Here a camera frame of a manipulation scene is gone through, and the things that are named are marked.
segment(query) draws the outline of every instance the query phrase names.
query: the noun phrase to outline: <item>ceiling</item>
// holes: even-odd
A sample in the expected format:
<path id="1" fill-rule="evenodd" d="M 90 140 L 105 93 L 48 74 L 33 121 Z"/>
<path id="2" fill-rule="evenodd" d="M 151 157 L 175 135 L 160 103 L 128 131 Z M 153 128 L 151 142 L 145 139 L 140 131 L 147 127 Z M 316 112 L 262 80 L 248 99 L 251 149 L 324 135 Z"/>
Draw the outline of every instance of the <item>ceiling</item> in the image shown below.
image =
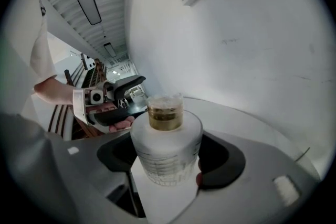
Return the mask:
<path id="1" fill-rule="evenodd" d="M 96 0 L 102 22 L 91 25 L 77 0 L 48 0 L 63 19 L 112 66 L 128 60 L 124 30 L 124 0 Z M 105 50 L 111 43 L 117 56 Z"/>

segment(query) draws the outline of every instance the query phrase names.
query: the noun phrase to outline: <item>white container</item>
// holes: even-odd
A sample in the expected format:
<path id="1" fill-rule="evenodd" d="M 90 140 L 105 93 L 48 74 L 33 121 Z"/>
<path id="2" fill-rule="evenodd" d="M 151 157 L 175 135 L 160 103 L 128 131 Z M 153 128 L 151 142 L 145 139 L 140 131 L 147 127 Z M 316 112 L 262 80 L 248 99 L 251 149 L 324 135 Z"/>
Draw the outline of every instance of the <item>white container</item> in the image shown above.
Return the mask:
<path id="1" fill-rule="evenodd" d="M 162 186 L 177 186 L 192 173 L 201 145 L 203 126 L 199 118 L 183 111 L 182 125 L 158 131 L 149 124 L 148 113 L 133 123 L 131 137 L 148 178 Z"/>

